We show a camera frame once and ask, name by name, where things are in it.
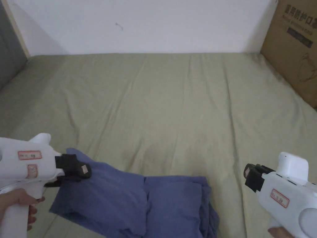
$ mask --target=gripper handle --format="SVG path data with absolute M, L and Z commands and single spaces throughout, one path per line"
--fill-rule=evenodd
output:
M 0 238 L 27 238 L 29 206 L 13 205 L 5 211 Z
M 40 199 L 43 195 L 45 181 L 27 183 L 23 186 L 12 186 L 5 192 L 23 188 L 28 195 Z M 0 238 L 26 238 L 28 228 L 29 206 L 13 205 L 5 211 L 0 224 Z

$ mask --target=folded blue fabric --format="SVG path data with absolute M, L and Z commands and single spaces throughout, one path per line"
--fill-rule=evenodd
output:
M 205 177 L 144 177 L 95 162 L 92 177 L 64 181 L 50 212 L 108 238 L 214 238 L 219 217 Z

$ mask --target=mattress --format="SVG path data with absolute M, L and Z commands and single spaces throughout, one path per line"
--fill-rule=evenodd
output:
M 52 135 L 96 161 L 142 175 L 206 176 L 218 237 L 269 237 L 269 215 L 244 185 L 247 163 L 308 160 L 317 182 L 317 113 L 260 54 L 36 56 L 0 92 L 0 136 Z M 48 210 L 29 237 L 101 237 Z

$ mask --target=red bordered label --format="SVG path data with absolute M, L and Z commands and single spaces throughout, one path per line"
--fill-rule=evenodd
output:
M 27 179 L 34 179 L 38 176 L 38 170 L 36 164 L 28 164 L 28 176 Z
M 19 151 L 19 160 L 38 160 L 42 158 L 42 153 L 37 151 Z
M 281 194 L 279 191 L 273 189 L 271 192 L 271 198 L 277 201 L 284 208 L 288 207 L 289 199 L 285 197 L 283 194 Z

